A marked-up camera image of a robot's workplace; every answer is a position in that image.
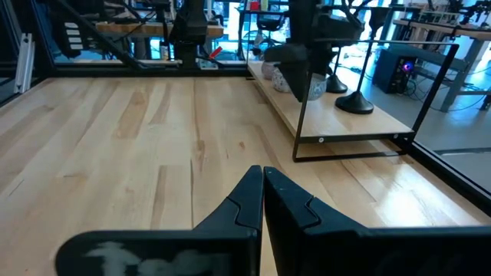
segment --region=black lamp base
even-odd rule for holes
[[[370,114],[374,112],[374,105],[369,102],[360,91],[336,99],[336,107],[349,113]]]
[[[328,93],[334,93],[334,94],[342,94],[342,93],[346,93],[346,91],[348,91],[348,87],[343,84],[338,76],[336,76],[335,74],[332,74],[331,76],[328,77],[327,79],[327,86],[326,86],[326,89],[325,91],[328,92]]]

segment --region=wooden floor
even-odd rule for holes
[[[292,144],[244,78],[46,80],[0,109],[0,275],[54,275],[80,232],[190,229],[253,164],[370,227],[491,222],[409,157],[296,164]],[[262,256],[274,275],[267,232]]]

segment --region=black pole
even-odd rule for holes
[[[443,61],[437,76],[435,77],[433,85],[431,86],[430,91],[428,92],[427,98],[423,102],[423,106],[421,107],[420,113],[417,115],[416,121],[414,122],[413,131],[415,133],[417,133],[417,131],[420,129],[421,124],[423,123],[423,120],[426,117],[428,110],[431,107],[431,103],[433,103],[433,99],[437,95],[438,89],[440,89],[440,85],[445,79],[445,75],[447,74],[447,71],[450,68],[450,65],[452,64],[452,61],[455,58],[455,54],[457,53],[458,50],[459,50],[458,44],[450,45],[450,50],[448,51],[448,54],[445,57],[445,60]]]
[[[338,70],[339,57],[340,56],[341,56],[341,47],[339,48],[338,56],[336,57],[336,64],[334,65],[334,72],[332,72],[333,75],[336,75],[336,71]]]
[[[302,107],[300,109],[300,117],[298,118],[297,133],[295,134],[295,141],[293,144],[293,152],[292,152],[293,162],[297,162],[298,160],[297,158],[298,145],[300,143],[300,139],[302,138],[302,127],[304,125],[305,111],[307,110],[307,102],[308,102],[308,95],[310,93],[312,75],[313,75],[313,71],[309,66],[308,73],[307,73],[307,86],[304,87]]]
[[[375,33],[372,32],[371,40],[374,40],[374,35],[375,35]],[[363,69],[361,69],[361,79],[360,79],[360,81],[358,81],[358,88],[356,89],[356,91],[360,91],[360,89],[361,89],[361,84],[363,83],[363,79],[365,78],[365,71],[367,70],[368,59],[370,58],[371,47],[373,45],[374,45],[374,42],[370,42],[368,44],[367,55],[365,56],[365,62],[363,63]]]

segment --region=ceramic mug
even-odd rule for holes
[[[276,69],[274,62],[263,62],[261,66],[262,75],[266,80],[273,78],[273,71]]]
[[[275,90],[277,90],[278,92],[292,92],[290,86],[286,82],[286,79],[283,77],[282,72],[278,68],[275,68],[275,70],[273,71],[272,82],[273,88],[275,88]],[[310,83],[310,90],[308,92],[308,100],[317,100],[318,98],[322,97],[327,84],[328,82],[325,77],[323,78],[319,74],[313,74]]]

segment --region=computer tower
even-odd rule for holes
[[[390,49],[382,49],[373,83],[387,94],[403,94],[415,64],[416,57],[401,56]]]

